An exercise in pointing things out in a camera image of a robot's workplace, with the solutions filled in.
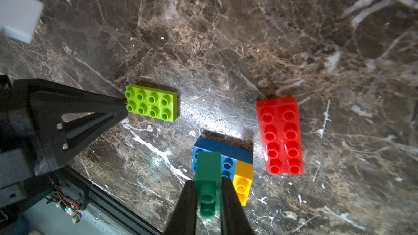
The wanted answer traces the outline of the lime green lego brick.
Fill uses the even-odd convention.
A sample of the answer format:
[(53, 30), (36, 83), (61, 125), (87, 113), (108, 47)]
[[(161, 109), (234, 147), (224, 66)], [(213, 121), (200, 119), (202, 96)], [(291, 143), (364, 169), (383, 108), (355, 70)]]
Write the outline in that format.
[(177, 93), (138, 85), (125, 87), (127, 111), (174, 122), (177, 119)]

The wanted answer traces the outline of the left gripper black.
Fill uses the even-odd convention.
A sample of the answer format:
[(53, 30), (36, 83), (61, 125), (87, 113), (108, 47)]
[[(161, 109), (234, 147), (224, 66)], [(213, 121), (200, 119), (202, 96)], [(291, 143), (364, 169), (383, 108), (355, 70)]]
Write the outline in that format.
[(1, 76), (1, 208), (27, 197), (23, 181), (37, 166), (65, 166), (128, 115), (126, 102), (44, 79)]

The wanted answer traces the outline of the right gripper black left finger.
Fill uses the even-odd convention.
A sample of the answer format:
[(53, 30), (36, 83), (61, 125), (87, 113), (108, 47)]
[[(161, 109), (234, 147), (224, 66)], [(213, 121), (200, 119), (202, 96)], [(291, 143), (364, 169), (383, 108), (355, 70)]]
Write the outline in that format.
[(174, 212), (168, 221), (164, 235), (195, 235), (197, 218), (197, 193), (193, 181), (187, 181), (182, 189)]

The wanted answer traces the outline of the small green lego brick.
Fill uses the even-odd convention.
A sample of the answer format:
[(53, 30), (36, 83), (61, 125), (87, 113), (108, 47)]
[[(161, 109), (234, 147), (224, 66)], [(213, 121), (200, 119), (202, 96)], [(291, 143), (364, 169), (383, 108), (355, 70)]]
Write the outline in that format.
[(219, 211), (222, 186), (221, 154), (199, 152), (197, 154), (194, 185), (197, 192), (198, 209), (204, 218), (212, 218)]

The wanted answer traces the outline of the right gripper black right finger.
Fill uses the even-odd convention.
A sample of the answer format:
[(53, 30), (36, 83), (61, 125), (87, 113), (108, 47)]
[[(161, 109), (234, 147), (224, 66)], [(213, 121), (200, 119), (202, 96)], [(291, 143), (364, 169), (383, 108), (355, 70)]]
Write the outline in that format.
[(254, 235), (230, 179), (222, 177), (221, 234)]

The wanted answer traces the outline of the small yellow lego brick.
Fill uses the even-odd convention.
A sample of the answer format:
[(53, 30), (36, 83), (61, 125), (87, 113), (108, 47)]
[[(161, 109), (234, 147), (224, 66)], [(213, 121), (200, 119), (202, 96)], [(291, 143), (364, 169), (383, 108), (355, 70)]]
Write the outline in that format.
[(245, 207), (253, 182), (253, 165), (237, 161), (233, 185), (242, 207)]

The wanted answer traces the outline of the blue lego brick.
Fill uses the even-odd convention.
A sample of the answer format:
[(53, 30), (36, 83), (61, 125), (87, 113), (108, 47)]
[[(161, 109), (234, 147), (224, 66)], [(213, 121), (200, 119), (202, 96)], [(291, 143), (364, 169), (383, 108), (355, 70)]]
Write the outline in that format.
[(222, 159), (222, 176), (234, 180), (237, 162), (253, 164), (253, 153), (245, 149), (220, 143), (200, 136), (193, 148), (192, 170), (196, 170), (199, 152), (219, 152)]

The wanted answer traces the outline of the red lego brick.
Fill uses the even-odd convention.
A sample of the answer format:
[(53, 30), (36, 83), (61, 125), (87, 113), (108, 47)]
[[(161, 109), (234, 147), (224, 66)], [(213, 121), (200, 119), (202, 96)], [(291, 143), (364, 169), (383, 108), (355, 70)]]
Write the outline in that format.
[(269, 174), (304, 173), (298, 103), (292, 96), (256, 103), (266, 171)]

